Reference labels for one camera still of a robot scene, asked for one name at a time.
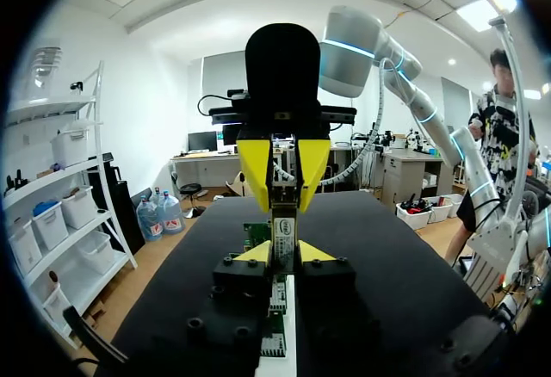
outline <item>stool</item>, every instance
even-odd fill
[[[178,187],[177,185],[178,174],[176,172],[171,172],[170,177],[172,179],[172,183],[174,184],[174,187],[177,189],[178,193],[180,194],[181,199],[185,198],[185,196],[189,196],[189,199],[191,200],[191,208],[183,210],[183,213],[184,215],[186,215],[186,218],[196,218],[202,215],[202,213],[205,212],[206,208],[197,207],[193,202],[193,195],[201,192],[202,186],[199,183],[188,183],[187,185]]]

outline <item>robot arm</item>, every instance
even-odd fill
[[[496,223],[502,216],[500,209],[494,210],[499,196],[473,137],[466,128],[450,136],[429,96],[412,83],[423,70],[419,61],[387,33],[377,18],[346,6],[331,9],[321,43],[319,86],[339,96],[358,97],[373,64],[384,69],[385,86],[404,102],[434,140],[444,163],[452,168],[465,161],[477,220],[484,220],[484,225]]]
[[[477,232],[483,232],[474,236],[469,246],[488,262],[487,270],[496,271],[495,275],[484,272],[485,277],[495,276],[497,281],[500,274],[505,273],[506,278],[510,278],[514,267],[527,260],[523,250],[527,241],[534,254],[548,246],[544,241],[549,236],[548,209],[535,219],[530,234],[517,234],[517,222],[503,218],[501,200],[473,136],[466,127],[449,135],[430,98],[412,83],[422,70],[421,64],[387,33],[378,19],[350,7],[334,7],[328,17],[321,50],[319,86],[322,89],[339,96],[358,97],[371,66],[379,64],[379,68],[384,69],[385,86],[404,102],[432,137],[444,163],[453,167],[460,161],[465,162],[467,187],[479,224]],[[491,289],[485,283],[469,285],[481,298]]]

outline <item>circuit board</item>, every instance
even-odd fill
[[[260,355],[263,357],[284,357],[286,353],[283,314],[278,311],[270,312],[266,318]]]
[[[269,221],[262,224],[243,224],[243,228],[247,232],[247,239],[243,244],[245,252],[272,239],[272,225]]]
[[[243,224],[247,238],[243,242],[244,252],[272,239],[270,221],[261,224]],[[283,316],[287,312],[287,276],[275,275],[272,282],[272,295],[269,299],[268,316],[263,327],[260,355],[264,357],[285,357],[285,327]]]

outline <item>water bottle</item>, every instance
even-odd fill
[[[156,206],[158,207],[158,203],[160,202],[160,199],[161,199],[161,189],[159,188],[159,186],[157,186],[155,188],[155,193],[152,195],[152,198],[150,199],[150,201]]]
[[[163,229],[165,233],[179,233],[186,227],[183,222],[180,201],[174,196],[169,195],[168,190],[163,192],[163,199],[160,200],[158,214],[160,219],[163,221]]]
[[[141,196],[141,203],[136,209],[138,225],[146,241],[157,241],[163,234],[163,224],[157,215],[157,207],[149,202],[145,195]]]

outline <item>label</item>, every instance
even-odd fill
[[[160,235],[163,233],[163,226],[161,224],[155,224],[149,228],[152,232],[152,235]]]
[[[294,218],[274,218],[275,256],[281,258],[292,256],[294,250]]]
[[[175,231],[176,229],[180,229],[182,227],[182,224],[180,223],[179,219],[173,219],[173,220],[166,220],[164,222],[164,229],[167,231]]]

